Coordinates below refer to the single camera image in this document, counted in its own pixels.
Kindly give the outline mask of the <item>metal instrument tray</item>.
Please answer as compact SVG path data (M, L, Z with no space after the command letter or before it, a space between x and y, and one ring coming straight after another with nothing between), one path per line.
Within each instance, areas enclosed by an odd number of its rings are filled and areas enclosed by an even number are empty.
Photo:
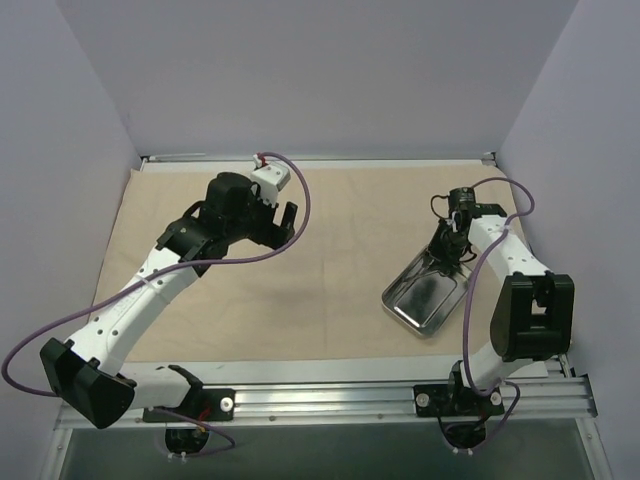
M420 338L433 337L464 300L471 270L424 248L381 295L384 310Z

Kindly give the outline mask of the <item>beige cloth wrap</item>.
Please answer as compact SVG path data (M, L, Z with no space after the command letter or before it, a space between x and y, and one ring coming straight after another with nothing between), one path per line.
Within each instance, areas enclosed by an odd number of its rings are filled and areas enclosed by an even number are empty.
M508 213L526 207L502 173L481 164L308 169L308 188L292 181L280 195L308 221L300 240L262 259L240 242L229 261L183 291L143 334L131 362L329 360L457 356L463 313L431 338L391 318L381 295L429 242L435 194L475 185L478 200ZM484 266L477 282L471 350L489 339L500 282Z

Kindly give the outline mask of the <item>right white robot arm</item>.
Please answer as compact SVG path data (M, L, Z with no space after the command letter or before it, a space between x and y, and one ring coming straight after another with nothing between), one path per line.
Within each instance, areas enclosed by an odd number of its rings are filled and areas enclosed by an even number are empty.
M464 413L515 371L568 351L575 285L569 275L555 273L539 261L513 230L519 213L507 215L498 204L478 202L473 187L453 189L445 198L448 214L438 220L428 254L439 270L451 275L461 270L466 254L477 253L467 275L461 377L443 390L447 406ZM489 341L472 354L472 302L484 266L491 267L501 289Z

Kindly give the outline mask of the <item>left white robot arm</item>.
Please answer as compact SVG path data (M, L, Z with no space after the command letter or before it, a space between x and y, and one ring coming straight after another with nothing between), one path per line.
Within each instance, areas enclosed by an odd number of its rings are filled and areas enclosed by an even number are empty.
M204 199L171 222L115 302L66 341L51 339L40 358L52 391L94 427L105 429L127 411L167 408L179 419L202 405L203 383L179 365L128 378L124 362L166 307L224 259L236 242L249 240L280 251L298 238L296 204L274 221L278 195L291 178L283 165L256 167L249 175L223 172Z

